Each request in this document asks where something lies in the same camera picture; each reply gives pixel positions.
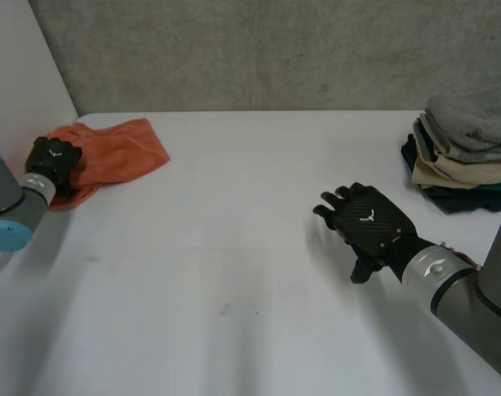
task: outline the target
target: white wall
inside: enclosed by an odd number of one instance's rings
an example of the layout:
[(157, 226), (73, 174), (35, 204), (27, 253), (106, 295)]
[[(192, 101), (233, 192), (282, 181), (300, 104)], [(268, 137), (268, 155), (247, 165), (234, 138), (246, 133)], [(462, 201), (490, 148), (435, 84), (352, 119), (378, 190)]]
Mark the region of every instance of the white wall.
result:
[(0, 0), (0, 152), (16, 174), (35, 137), (77, 114), (26, 0)]

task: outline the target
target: white table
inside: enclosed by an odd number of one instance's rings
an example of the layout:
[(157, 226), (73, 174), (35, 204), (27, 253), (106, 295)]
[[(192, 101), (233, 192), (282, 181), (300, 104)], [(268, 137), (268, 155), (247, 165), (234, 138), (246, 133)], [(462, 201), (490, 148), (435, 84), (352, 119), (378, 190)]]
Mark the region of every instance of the white table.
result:
[(0, 396), (501, 396), (389, 269), (351, 284), (353, 253), (311, 214), (324, 190), (372, 184), (482, 262), (499, 215), (445, 216), (409, 184), (417, 114), (84, 116), (145, 116), (172, 159), (47, 214), (0, 271)]

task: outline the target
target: orange towel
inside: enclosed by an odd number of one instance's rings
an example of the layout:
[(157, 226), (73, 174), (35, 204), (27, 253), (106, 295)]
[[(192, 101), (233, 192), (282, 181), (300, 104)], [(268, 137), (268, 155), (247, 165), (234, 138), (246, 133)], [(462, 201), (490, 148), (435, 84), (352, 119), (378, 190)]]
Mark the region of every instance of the orange towel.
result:
[(47, 136), (81, 147), (83, 156), (70, 175), (72, 196), (56, 196), (50, 210), (66, 210), (82, 204), (98, 188), (111, 183), (130, 182), (158, 167), (169, 156), (145, 118), (92, 130), (76, 122), (61, 126)]

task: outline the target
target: gray robot arm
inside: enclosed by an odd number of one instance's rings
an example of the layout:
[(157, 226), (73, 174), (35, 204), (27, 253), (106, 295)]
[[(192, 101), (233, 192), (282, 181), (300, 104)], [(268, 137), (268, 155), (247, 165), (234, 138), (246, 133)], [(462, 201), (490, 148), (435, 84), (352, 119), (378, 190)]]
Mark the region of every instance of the gray robot arm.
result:
[(21, 250), (30, 242), (81, 155), (81, 149), (70, 143), (38, 138), (19, 180), (0, 156), (0, 252)]
[(480, 269), (462, 253), (421, 239), (411, 221), (373, 186), (353, 183), (320, 196), (313, 212), (357, 255), (361, 284), (388, 266), (404, 288), (501, 374), (501, 226)]
[(501, 374), (501, 226), (480, 271), (433, 245), (409, 261), (402, 283)]

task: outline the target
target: navy cloth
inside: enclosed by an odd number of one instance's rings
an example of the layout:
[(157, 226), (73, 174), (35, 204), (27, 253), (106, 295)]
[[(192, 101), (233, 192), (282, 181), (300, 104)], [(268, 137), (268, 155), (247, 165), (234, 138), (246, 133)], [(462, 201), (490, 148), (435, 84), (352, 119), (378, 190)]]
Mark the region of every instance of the navy cloth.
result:
[[(417, 144), (412, 134), (408, 135), (408, 142), (402, 146), (400, 152), (409, 170), (413, 172), (418, 153)], [(491, 212), (501, 210), (501, 191), (480, 188), (465, 190), (438, 186), (429, 187), (422, 191), (439, 209), (449, 214), (476, 209), (487, 209)]]

